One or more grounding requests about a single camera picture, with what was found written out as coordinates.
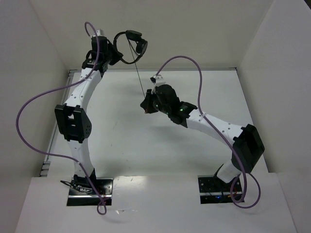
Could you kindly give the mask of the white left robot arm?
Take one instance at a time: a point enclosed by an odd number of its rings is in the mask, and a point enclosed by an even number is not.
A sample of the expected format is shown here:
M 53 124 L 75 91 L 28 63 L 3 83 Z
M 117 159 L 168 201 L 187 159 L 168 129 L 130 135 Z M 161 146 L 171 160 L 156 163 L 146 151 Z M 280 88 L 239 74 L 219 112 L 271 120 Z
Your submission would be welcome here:
M 75 159 L 74 176 L 68 185 L 86 193 L 93 193 L 98 187 L 88 149 L 92 123 L 86 109 L 108 65 L 120 60 L 120 55 L 105 36 L 99 36 L 98 40 L 93 37 L 91 45 L 92 49 L 82 64 L 80 76 L 82 82 L 74 88 L 64 104 L 57 105 L 54 109 L 59 132 L 68 142 L 71 155 Z

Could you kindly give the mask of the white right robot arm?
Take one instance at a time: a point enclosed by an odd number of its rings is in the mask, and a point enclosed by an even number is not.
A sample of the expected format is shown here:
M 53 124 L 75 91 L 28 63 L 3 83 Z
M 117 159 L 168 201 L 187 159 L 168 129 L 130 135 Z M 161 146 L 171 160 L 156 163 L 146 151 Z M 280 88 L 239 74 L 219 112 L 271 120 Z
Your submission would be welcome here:
M 255 126 L 234 125 L 202 112 L 196 105 L 181 101 L 170 85 L 148 89 L 140 106 L 147 114 L 162 112 L 173 123 L 198 130 L 233 148 L 231 159 L 221 165 L 213 179 L 218 191 L 225 191 L 243 171 L 251 173 L 265 151 Z

